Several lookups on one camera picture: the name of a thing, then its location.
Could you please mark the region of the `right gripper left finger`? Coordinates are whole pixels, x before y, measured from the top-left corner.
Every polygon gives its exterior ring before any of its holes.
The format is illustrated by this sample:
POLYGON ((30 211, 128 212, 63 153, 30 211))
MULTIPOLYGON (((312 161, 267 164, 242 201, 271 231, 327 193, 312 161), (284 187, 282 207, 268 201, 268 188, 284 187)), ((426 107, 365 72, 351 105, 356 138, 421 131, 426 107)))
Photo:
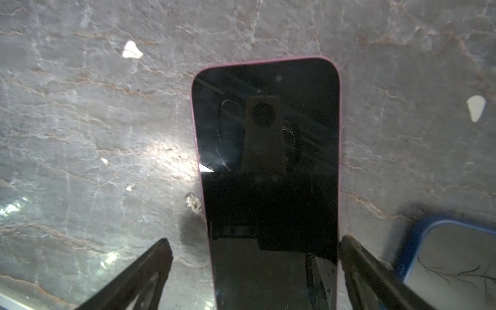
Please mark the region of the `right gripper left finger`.
POLYGON ((162 238, 78 308, 158 309, 172 263, 172 249, 162 238))

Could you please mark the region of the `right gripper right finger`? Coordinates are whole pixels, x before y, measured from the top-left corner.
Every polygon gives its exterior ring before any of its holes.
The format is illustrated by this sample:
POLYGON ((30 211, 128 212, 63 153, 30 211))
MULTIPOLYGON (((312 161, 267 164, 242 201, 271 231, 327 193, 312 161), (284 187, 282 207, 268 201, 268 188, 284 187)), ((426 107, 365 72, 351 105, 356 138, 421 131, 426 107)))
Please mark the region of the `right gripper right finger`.
POLYGON ((354 237, 342 238, 339 258, 353 309, 432 309, 354 237))

